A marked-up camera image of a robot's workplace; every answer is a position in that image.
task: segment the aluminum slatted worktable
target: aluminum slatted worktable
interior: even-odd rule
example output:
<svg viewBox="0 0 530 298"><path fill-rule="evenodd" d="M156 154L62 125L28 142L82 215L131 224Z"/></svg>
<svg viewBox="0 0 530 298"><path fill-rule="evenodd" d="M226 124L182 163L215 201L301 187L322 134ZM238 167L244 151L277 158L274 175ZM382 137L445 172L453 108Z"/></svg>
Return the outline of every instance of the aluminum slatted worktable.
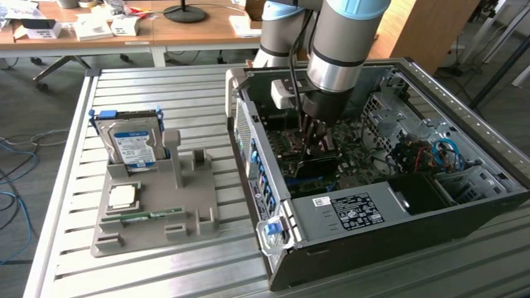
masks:
<svg viewBox="0 0 530 298"><path fill-rule="evenodd" d="M243 65L103 70L87 76L24 297L519 297L530 285L530 204L466 239L282 292L267 290L224 126L224 72ZM160 106L180 151L212 155L219 238L104 258L92 242L107 153L88 110Z"/></svg>

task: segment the desk lamp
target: desk lamp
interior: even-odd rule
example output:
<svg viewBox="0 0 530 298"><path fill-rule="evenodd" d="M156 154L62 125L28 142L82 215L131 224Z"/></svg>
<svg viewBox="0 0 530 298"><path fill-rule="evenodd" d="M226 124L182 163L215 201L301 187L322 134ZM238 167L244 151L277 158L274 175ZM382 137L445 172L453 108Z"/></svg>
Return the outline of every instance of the desk lamp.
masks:
<svg viewBox="0 0 530 298"><path fill-rule="evenodd" d="M170 6L164 9L164 16L178 23L196 23L204 20L207 14L195 6L187 6L186 0L180 0L180 6Z"/></svg>

